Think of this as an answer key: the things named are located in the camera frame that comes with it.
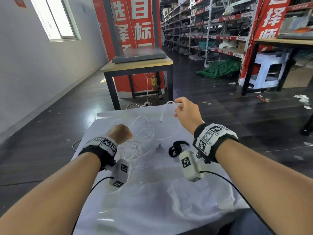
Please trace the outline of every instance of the white table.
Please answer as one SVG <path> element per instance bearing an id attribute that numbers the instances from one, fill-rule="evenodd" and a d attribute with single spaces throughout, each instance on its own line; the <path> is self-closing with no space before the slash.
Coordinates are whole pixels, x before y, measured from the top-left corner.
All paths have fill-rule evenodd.
<path id="1" fill-rule="evenodd" d="M 151 132 L 152 127 L 155 130 L 154 140 L 143 142 L 143 153 L 159 142 L 161 147 L 131 162 L 128 182 L 119 191 L 112 193 L 109 179 L 102 181 L 92 191 L 80 214 L 75 235 L 178 234 L 216 221 L 226 213 L 248 207 L 231 185 L 217 176 L 208 174 L 198 182 L 190 182 L 183 177 L 179 158 L 171 158 L 168 149 L 178 140 L 191 145 L 193 135 L 173 117 L 173 104 L 166 106 L 160 123 L 163 107 L 150 106 L 98 114 L 73 159 L 89 139 L 106 133 L 115 124 L 130 126 L 140 115 L 149 118 L 151 125 L 148 125 L 146 118 L 138 118 L 130 127 L 133 135 L 142 128 L 148 132 Z M 193 146 L 188 150 L 195 151 Z M 208 164 L 208 170 L 228 178 L 219 164 Z M 109 171 L 99 172 L 95 183 L 110 174 Z"/>

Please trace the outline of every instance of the green tarp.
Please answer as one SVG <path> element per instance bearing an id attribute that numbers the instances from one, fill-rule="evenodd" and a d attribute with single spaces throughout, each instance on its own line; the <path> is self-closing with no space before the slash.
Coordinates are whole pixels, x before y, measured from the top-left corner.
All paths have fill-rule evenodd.
<path id="1" fill-rule="evenodd" d="M 240 69 L 240 62 L 234 59 L 226 59 L 220 62 L 212 62 L 209 67 L 203 71 L 196 72 L 197 75 L 202 75 L 207 78 L 216 78 L 224 76 L 228 73 L 238 71 Z"/>

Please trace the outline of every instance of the hand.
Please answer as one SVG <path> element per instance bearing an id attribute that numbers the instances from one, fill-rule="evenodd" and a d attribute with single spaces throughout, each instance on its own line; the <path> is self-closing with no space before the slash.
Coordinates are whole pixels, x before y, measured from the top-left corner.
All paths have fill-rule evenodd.
<path id="1" fill-rule="evenodd" d="M 114 125 L 107 133 L 117 144 L 122 144 L 133 137 L 129 128 L 123 124 Z"/>
<path id="2" fill-rule="evenodd" d="M 174 117 L 177 117 L 182 126 L 193 135 L 196 128 L 203 124 L 198 105 L 186 97 L 175 99 L 175 103 L 181 104 L 176 107 Z"/>

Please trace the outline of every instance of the person's left hand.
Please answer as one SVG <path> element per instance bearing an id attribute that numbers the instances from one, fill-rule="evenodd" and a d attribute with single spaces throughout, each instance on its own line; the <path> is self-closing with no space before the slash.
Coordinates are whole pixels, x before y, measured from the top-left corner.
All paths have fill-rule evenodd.
<path id="1" fill-rule="evenodd" d="M 133 137 L 129 128 L 123 124 L 114 125 L 107 133 L 117 144 L 122 144 Z"/>

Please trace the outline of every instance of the window sill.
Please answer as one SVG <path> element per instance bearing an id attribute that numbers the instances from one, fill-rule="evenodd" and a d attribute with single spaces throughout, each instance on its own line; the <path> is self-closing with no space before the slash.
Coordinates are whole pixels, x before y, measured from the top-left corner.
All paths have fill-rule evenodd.
<path id="1" fill-rule="evenodd" d="M 57 43 L 57 42 L 67 42 L 67 41 L 76 41 L 76 40 L 80 40 L 77 38 L 73 38 L 73 39 L 50 39 L 51 43 Z"/>

